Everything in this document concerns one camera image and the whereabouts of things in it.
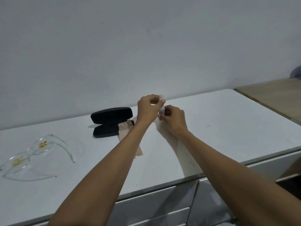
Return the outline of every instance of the person's left hand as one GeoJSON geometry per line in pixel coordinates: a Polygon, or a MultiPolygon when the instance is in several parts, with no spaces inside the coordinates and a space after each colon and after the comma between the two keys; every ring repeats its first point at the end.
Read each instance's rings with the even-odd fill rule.
{"type": "Polygon", "coordinates": [[[156,119],[165,101],[165,99],[159,101],[159,95],[155,94],[142,97],[137,103],[138,114],[136,123],[143,123],[149,126],[156,119]]]}

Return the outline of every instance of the beige cloth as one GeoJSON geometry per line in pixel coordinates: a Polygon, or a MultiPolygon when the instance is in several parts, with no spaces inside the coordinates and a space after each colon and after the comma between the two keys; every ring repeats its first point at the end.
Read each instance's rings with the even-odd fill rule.
{"type": "MultiPolygon", "coordinates": [[[[118,124],[119,126],[119,140],[121,141],[127,134],[128,132],[133,128],[133,124],[131,122],[131,120],[127,120],[126,122],[120,123],[118,124]]],[[[136,156],[141,156],[142,151],[140,146],[138,147],[137,151],[136,151],[136,156]]]]}

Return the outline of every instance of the white tabletop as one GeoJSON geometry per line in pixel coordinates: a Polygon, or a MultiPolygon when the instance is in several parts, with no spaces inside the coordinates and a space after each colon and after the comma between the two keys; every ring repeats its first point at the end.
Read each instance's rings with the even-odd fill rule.
{"type": "MultiPolygon", "coordinates": [[[[168,104],[185,111],[187,126],[196,137],[238,162],[249,164],[301,147],[301,126],[233,90],[178,98],[168,104]]],[[[132,110],[136,116],[137,107],[132,110]]],[[[93,138],[94,127],[88,115],[0,131],[0,163],[48,134],[65,140],[76,158],[72,163],[66,152],[50,150],[42,161],[45,171],[56,174],[56,178],[30,182],[0,178],[0,226],[56,211],[78,182],[119,142],[117,136],[93,138]]],[[[121,198],[202,174],[184,146],[158,120],[149,127],[140,147],[143,156],[134,159],[121,198]]]]}

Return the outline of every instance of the white wall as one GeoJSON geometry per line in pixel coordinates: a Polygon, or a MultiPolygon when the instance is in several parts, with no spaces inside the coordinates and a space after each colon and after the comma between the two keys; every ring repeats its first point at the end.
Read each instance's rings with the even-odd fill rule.
{"type": "Polygon", "coordinates": [[[300,6],[0,0],[0,129],[288,77],[301,64],[300,6]]]}

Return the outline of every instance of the hand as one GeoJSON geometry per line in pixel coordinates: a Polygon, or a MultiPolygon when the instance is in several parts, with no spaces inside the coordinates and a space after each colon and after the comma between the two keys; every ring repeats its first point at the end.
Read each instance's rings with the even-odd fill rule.
{"type": "Polygon", "coordinates": [[[165,99],[159,101],[159,95],[154,94],[142,97],[137,103],[137,123],[144,123],[149,126],[156,119],[158,112],[165,101],[165,99]]]}
{"type": "Polygon", "coordinates": [[[182,133],[188,131],[185,113],[178,107],[172,105],[165,106],[165,113],[158,114],[160,120],[163,120],[168,125],[169,131],[171,131],[176,137],[179,137],[182,133]]]}

